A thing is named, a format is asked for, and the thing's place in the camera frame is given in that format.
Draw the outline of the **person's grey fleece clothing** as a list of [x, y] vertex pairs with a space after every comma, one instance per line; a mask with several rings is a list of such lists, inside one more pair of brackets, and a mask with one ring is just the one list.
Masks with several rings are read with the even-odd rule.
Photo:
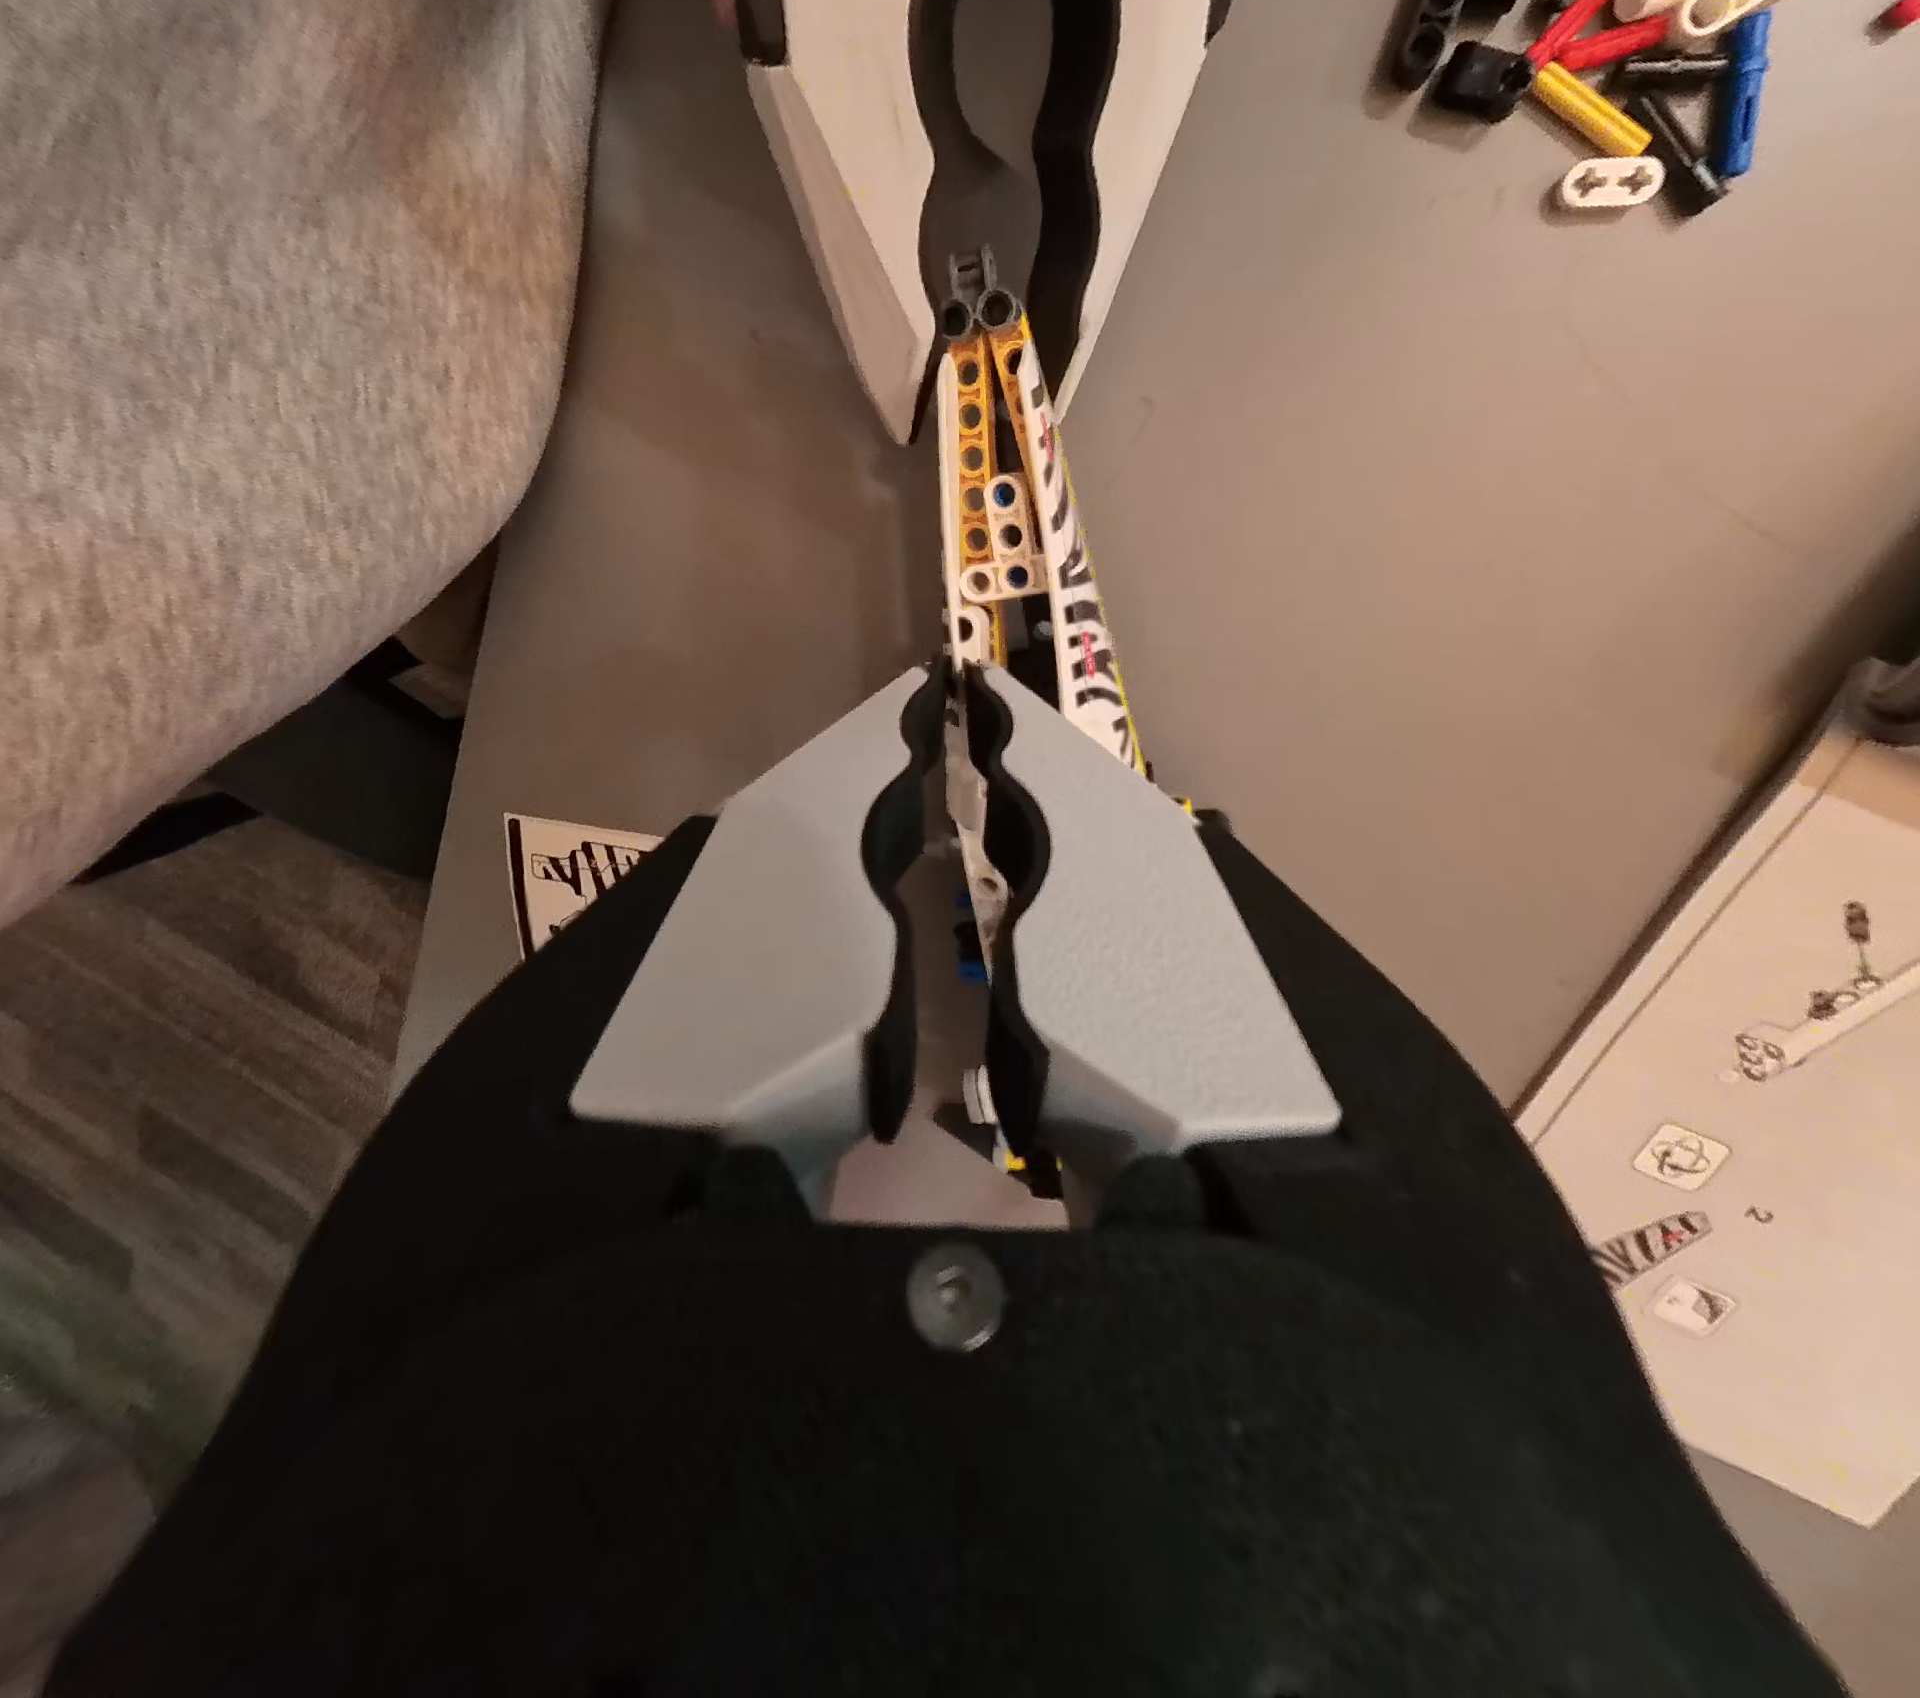
[[4, 0], [4, 921], [515, 510], [561, 389], [606, 18]]

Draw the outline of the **zebra striped lego boom assembly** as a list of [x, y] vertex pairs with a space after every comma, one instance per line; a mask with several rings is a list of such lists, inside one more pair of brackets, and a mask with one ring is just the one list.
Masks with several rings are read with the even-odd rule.
[[948, 262], [931, 410], [943, 590], [943, 807], [965, 882], [961, 976], [993, 987], [1010, 877], [989, 851], [968, 677], [1000, 668], [1151, 779], [1021, 297], [991, 246]]

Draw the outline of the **zebra striped sticker sheet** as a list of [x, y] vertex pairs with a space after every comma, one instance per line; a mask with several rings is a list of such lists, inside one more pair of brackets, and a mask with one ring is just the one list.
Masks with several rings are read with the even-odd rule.
[[517, 811], [505, 811], [502, 827], [522, 962], [661, 844], [656, 833]]

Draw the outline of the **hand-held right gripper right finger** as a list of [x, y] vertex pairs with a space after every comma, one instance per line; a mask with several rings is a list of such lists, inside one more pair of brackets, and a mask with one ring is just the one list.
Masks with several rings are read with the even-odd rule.
[[985, 908], [981, 1102], [1010, 1158], [1331, 1136], [1342, 1112], [1196, 819], [995, 664], [959, 686]]

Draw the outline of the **lego instruction booklet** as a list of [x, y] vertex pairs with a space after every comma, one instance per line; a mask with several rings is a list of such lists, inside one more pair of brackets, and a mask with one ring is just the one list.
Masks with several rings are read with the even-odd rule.
[[1917, 764], [1834, 713], [1518, 1112], [1676, 1434], [1835, 1517], [1917, 1473]]

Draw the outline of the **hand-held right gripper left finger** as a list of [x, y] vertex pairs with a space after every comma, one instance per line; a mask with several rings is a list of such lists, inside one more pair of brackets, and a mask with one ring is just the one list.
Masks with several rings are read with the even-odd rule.
[[574, 1115], [762, 1148], [804, 1184], [899, 1136], [909, 915], [948, 674], [911, 666], [719, 807], [571, 1088]]

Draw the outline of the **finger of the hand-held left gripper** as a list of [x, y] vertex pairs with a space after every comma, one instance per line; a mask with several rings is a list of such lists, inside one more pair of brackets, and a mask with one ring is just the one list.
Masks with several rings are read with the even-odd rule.
[[984, 246], [957, 0], [772, 0], [747, 86], [857, 388], [911, 442], [953, 274]]
[[1014, 283], [1060, 404], [1092, 363], [1209, 41], [1214, 0], [993, 0]]

